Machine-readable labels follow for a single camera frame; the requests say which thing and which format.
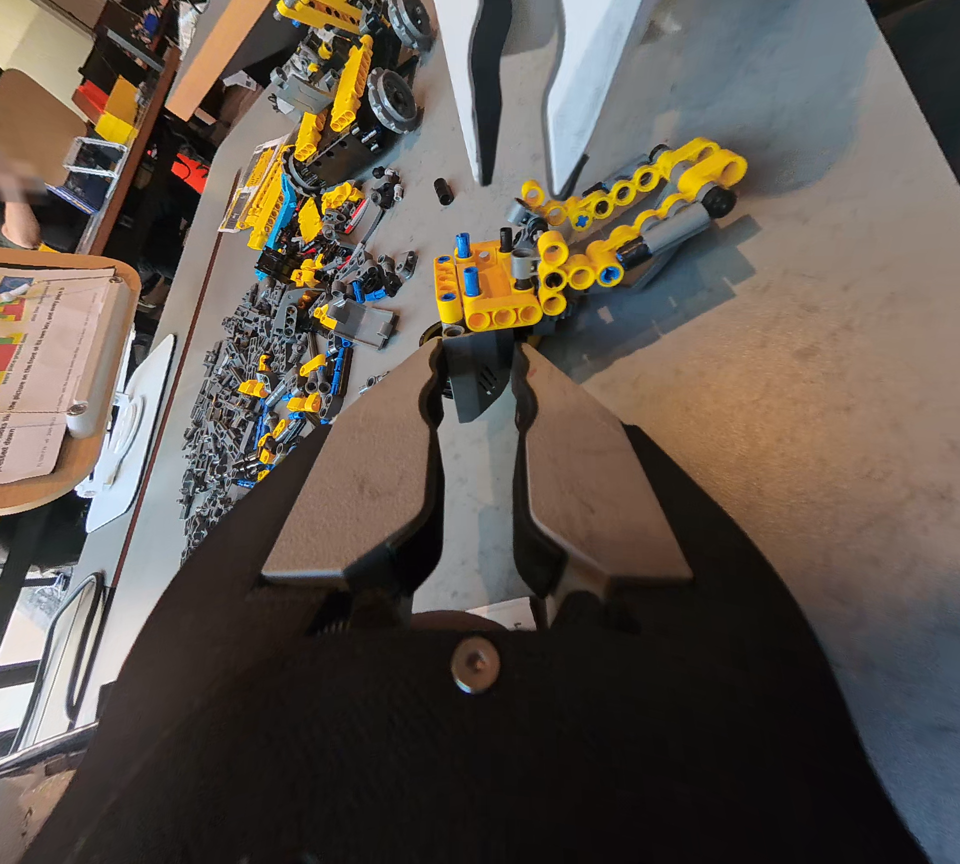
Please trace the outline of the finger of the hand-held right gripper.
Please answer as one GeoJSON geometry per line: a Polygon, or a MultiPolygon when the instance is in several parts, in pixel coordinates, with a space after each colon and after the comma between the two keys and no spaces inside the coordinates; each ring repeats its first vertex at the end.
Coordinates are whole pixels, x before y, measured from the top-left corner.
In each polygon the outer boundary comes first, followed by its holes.
{"type": "Polygon", "coordinates": [[[494,176],[502,114],[500,63],[512,0],[433,0],[474,181],[494,176]]]}
{"type": "Polygon", "coordinates": [[[550,193],[573,179],[635,24],[660,0],[558,0],[558,42],[542,117],[550,193]]]}

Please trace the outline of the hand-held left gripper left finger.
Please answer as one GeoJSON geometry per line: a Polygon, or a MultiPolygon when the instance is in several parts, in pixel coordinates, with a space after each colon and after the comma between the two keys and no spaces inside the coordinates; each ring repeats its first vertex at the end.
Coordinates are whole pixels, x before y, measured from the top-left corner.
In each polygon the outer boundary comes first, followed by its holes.
{"type": "Polygon", "coordinates": [[[261,602],[410,614],[443,549],[443,349],[429,341],[326,435],[261,570],[261,602]]]}

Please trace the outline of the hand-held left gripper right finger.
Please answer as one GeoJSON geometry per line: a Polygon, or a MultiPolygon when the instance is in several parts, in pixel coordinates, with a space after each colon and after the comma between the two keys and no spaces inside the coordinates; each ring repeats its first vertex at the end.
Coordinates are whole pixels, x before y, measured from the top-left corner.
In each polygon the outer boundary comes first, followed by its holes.
{"type": "Polygon", "coordinates": [[[511,369],[513,559],[538,598],[686,585],[693,572],[625,424],[529,344],[511,369]]]}

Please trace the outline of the yellow brick arm with piston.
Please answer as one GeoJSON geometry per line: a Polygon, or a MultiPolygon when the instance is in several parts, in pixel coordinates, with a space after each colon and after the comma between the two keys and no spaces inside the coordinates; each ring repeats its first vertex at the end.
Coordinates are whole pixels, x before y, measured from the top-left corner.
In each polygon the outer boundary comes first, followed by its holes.
{"type": "Polygon", "coordinates": [[[511,265],[519,271],[525,255],[533,263],[516,286],[530,284],[555,316],[569,293],[613,289],[651,270],[734,210],[747,169],[741,155],[696,137],[654,148],[579,196],[550,198],[538,181],[525,181],[508,217],[517,228],[511,265]]]}

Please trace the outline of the yellow brick assembly with gear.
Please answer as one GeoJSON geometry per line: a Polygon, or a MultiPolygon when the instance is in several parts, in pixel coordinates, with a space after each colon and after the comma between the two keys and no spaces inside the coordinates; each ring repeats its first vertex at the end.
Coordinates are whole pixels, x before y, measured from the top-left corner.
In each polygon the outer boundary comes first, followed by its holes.
{"type": "Polygon", "coordinates": [[[479,419],[503,394],[517,344],[565,313],[571,259],[563,236],[536,226],[505,226],[483,242],[463,232],[453,252],[434,259],[438,321],[419,344],[440,342],[441,392],[461,424],[479,419]]]}

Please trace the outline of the another person's forearm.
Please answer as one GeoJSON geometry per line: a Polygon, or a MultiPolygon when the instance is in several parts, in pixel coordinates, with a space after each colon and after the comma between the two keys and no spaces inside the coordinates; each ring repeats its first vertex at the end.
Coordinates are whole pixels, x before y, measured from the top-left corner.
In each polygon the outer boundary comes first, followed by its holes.
{"type": "Polygon", "coordinates": [[[26,251],[42,246],[42,227],[30,203],[19,199],[2,201],[1,234],[6,245],[26,251]]]}

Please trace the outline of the grey desk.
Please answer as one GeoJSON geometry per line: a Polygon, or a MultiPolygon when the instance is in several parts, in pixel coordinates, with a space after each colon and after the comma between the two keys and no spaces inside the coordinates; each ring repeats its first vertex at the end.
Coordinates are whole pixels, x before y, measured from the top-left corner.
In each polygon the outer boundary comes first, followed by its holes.
{"type": "MultiPolygon", "coordinates": [[[[394,338],[354,359],[350,401],[436,320],[430,259],[458,231],[496,236],[521,184],[544,179],[555,6],[514,2],[491,186],[474,186],[442,42],[416,74],[423,123],[388,158],[405,198],[376,236],[420,259],[394,338]]],[[[652,35],[628,45],[584,185],[694,137],[743,155],[748,174],[732,219],[652,286],[588,305],[544,351],[747,532],[812,623],[909,827],[955,862],[957,180],[864,0],[661,7],[652,35]]],[[[116,582],[80,722],[179,569],[183,432],[205,352],[254,280],[246,237],[217,229],[235,175],[288,126],[261,97],[213,162],[158,330],[177,343],[158,450],[133,516],[88,541],[116,582]]],[[[525,591],[507,541],[513,415],[509,388],[472,424],[446,412],[447,533],[417,610],[525,591]]]]}

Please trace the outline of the yellow black brick vehicle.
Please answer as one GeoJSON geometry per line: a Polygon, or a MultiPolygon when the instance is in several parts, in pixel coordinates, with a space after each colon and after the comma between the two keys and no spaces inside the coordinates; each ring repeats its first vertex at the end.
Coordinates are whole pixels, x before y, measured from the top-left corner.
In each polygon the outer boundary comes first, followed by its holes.
{"type": "Polygon", "coordinates": [[[299,35],[268,86],[295,124],[284,167],[300,196],[318,197],[419,125],[413,77],[433,23],[422,0],[278,0],[273,15],[299,35]]]}

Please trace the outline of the pile of loose building bricks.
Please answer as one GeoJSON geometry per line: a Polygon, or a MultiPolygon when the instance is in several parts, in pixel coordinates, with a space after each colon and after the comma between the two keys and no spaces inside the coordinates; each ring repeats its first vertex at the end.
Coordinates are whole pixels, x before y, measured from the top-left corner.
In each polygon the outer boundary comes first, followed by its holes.
{"type": "Polygon", "coordinates": [[[342,410],[354,353],[366,345],[336,335],[327,306],[347,299],[397,313],[389,304],[414,276],[418,255],[371,253],[386,212],[403,198],[395,168],[376,166],[371,175],[303,197],[284,171],[286,204],[258,250],[255,283],[204,355],[183,433],[182,563],[306,434],[342,410]]]}

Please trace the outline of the grey curved panel brick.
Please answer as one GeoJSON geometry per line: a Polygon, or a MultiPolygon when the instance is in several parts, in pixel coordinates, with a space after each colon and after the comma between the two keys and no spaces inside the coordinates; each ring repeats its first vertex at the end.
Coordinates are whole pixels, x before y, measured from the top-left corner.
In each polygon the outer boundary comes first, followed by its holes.
{"type": "Polygon", "coordinates": [[[399,315],[392,310],[346,298],[332,300],[326,306],[326,316],[340,338],[376,351],[386,348],[399,321],[399,315]]]}

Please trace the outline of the yellow and blue beam stack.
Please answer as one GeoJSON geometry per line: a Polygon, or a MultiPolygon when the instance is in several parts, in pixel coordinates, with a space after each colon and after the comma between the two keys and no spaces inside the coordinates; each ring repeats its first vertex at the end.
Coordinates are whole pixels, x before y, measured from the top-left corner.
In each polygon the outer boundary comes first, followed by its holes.
{"type": "Polygon", "coordinates": [[[266,248],[283,208],[286,197],[283,191],[286,162],[294,152],[293,144],[285,144],[274,149],[270,162],[265,163],[258,175],[256,186],[251,192],[243,218],[244,228],[248,230],[247,246],[256,251],[266,248]]]}

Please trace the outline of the clear sticker sheet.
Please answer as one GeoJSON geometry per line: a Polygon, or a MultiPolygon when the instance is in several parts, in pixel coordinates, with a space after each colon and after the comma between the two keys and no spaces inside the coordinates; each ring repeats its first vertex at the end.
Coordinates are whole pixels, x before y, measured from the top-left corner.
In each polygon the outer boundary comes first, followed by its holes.
{"type": "Polygon", "coordinates": [[[247,205],[255,196],[264,171],[261,168],[263,162],[264,148],[258,146],[250,156],[246,168],[241,174],[237,175],[235,186],[233,187],[224,210],[222,222],[218,227],[219,233],[236,233],[246,230],[248,225],[244,222],[247,214],[247,205]]]}

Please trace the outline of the yellow storage bin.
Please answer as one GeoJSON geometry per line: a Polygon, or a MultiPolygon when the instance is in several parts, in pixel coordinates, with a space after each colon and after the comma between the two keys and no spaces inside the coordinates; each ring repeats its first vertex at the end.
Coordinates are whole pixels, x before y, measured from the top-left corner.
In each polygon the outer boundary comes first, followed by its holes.
{"type": "Polygon", "coordinates": [[[126,78],[116,78],[95,125],[95,133],[103,140],[129,147],[137,133],[139,87],[126,78]]]}

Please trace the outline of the metal frame chair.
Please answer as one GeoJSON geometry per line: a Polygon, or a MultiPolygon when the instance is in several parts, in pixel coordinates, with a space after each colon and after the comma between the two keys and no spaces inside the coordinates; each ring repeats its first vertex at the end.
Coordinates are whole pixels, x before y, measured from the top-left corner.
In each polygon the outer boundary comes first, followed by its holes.
{"type": "Polygon", "coordinates": [[[82,578],[54,614],[39,658],[2,664],[2,762],[62,747],[88,729],[80,712],[108,594],[102,571],[82,578]]]}

